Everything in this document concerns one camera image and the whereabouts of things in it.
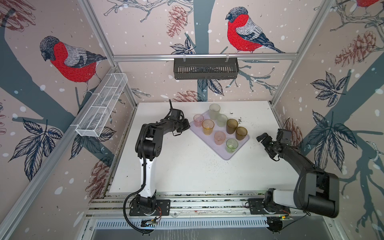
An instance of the glass tumbler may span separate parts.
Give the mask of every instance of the glass tumbler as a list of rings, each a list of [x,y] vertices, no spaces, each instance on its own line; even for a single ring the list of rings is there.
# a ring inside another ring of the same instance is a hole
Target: glass tumbler
[[[219,113],[220,113],[220,106],[218,104],[214,103],[214,104],[211,104],[209,106],[209,118],[210,119],[216,120]]]
[[[228,121],[227,121],[227,133],[233,134],[238,125],[239,125],[239,123],[235,119],[233,119],[233,118],[228,119]]]
[[[216,132],[215,133],[215,143],[217,145],[223,144],[225,141],[225,138],[226,138],[225,133],[223,133],[223,132]]]
[[[227,152],[233,153],[238,146],[239,143],[235,139],[231,138],[227,140]]]
[[[204,121],[204,116],[201,114],[196,114],[193,117],[194,123],[196,127],[201,127],[201,123]]]
[[[203,121],[202,126],[203,133],[205,135],[210,135],[214,130],[215,123],[211,119],[206,119]]]
[[[245,136],[248,134],[248,131],[245,127],[238,127],[236,129],[236,139],[237,140],[243,140],[245,138]]]
[[[217,125],[219,127],[224,127],[225,124],[227,123],[227,120],[228,120],[227,116],[225,116],[224,114],[219,114],[217,116]]]

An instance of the bird wing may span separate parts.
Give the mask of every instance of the bird wing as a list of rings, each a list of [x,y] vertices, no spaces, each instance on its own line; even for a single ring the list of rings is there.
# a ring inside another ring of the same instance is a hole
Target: bird wing
[[[252,41],[263,33],[263,30],[257,26],[251,18],[248,18],[247,23],[244,26],[236,28],[237,34],[245,40]]]
[[[88,56],[84,48],[72,47],[65,43],[64,45],[68,52],[68,57],[64,61],[65,65],[71,68],[82,68],[86,66]]]

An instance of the bird head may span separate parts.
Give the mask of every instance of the bird head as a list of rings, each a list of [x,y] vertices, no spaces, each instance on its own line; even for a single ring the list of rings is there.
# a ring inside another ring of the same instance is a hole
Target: bird head
[[[233,23],[235,19],[242,14],[248,15],[247,9],[245,7],[235,7],[229,11],[225,19]]]
[[[60,41],[54,36],[48,36],[42,40],[40,43],[40,51],[44,61],[48,59],[51,61],[56,60],[53,48],[59,42]]]

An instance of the black wire basket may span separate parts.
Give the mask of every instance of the black wire basket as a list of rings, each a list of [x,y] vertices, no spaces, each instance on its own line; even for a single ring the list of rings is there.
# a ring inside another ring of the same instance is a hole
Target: black wire basket
[[[239,73],[237,58],[175,58],[175,79],[235,79]]]

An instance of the gray floor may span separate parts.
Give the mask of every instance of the gray floor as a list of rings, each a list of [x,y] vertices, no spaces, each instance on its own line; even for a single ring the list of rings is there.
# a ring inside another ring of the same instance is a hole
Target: gray floor
[[[266,228],[203,228],[183,230],[156,230],[150,236],[142,236],[132,229],[95,230],[92,240],[328,240],[332,239],[323,217],[306,216],[273,234]]]

